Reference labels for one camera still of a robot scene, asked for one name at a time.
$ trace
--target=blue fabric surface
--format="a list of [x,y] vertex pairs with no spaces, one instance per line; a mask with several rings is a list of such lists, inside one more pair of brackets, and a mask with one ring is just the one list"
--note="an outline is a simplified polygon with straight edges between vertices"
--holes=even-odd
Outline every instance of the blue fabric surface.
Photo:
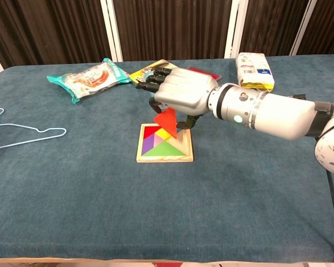
[[[234,60],[172,62],[237,82]],[[334,102],[334,55],[268,62],[274,93]],[[119,65],[131,73],[148,63]],[[0,123],[68,130],[0,150],[0,258],[334,260],[331,198],[313,139],[287,141],[209,113],[192,130],[194,162],[138,164],[140,125],[155,116],[148,92],[118,85],[74,105],[46,79],[93,65],[0,73]],[[0,128],[0,145],[33,137]]]

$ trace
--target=purple triangle piece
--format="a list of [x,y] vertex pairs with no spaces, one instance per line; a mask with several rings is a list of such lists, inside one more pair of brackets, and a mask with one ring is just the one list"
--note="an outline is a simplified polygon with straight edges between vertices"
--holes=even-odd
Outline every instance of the purple triangle piece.
[[144,139],[142,155],[154,148],[154,135]]

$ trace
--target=wire hanger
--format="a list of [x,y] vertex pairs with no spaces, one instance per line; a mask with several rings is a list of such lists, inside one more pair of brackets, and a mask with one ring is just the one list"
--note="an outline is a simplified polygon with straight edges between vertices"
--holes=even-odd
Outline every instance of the wire hanger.
[[[2,113],[4,113],[4,112],[5,112],[5,110],[0,107],[0,115]],[[34,128],[34,127],[29,127],[29,126],[19,125],[19,124],[13,124],[13,123],[3,123],[3,124],[0,124],[0,126],[21,127],[21,128],[35,130],[36,132],[38,132],[40,134],[44,133],[44,132],[51,131],[51,130],[62,130],[63,131],[63,133],[61,133],[59,135],[54,135],[54,136],[49,136],[49,137],[43,137],[43,138],[38,138],[38,139],[33,139],[33,140],[28,140],[28,141],[23,141],[23,142],[18,142],[18,143],[14,143],[14,144],[10,144],[10,145],[0,146],[0,149],[6,148],[6,147],[11,147],[11,146],[17,146],[17,145],[27,144],[27,143],[32,143],[32,142],[37,142],[37,141],[42,141],[42,140],[46,140],[46,139],[58,138],[58,137],[61,137],[61,136],[65,135],[67,133],[67,130],[65,128],[48,128],[46,130],[40,131],[39,129]]]

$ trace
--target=wooden frame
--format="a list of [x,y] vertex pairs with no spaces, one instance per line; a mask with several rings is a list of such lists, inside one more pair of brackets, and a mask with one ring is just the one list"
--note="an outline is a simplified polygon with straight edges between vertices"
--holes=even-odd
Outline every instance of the wooden frame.
[[143,162],[192,162],[193,157],[193,146],[191,142],[190,129],[181,130],[177,133],[178,138],[175,139],[170,137],[166,142],[172,144],[172,146],[181,149],[185,155],[183,156],[143,156],[143,142],[145,127],[159,126],[156,123],[145,123],[141,125],[139,144],[137,146],[136,161],[139,163]]

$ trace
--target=green triangle piece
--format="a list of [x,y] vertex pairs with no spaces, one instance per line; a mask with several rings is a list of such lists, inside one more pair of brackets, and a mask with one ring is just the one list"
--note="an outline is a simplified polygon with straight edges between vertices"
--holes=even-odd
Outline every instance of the green triangle piece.
[[150,151],[144,153],[144,157],[149,156],[185,156],[185,153],[176,149],[170,143],[166,141],[160,143],[157,147],[151,149]]

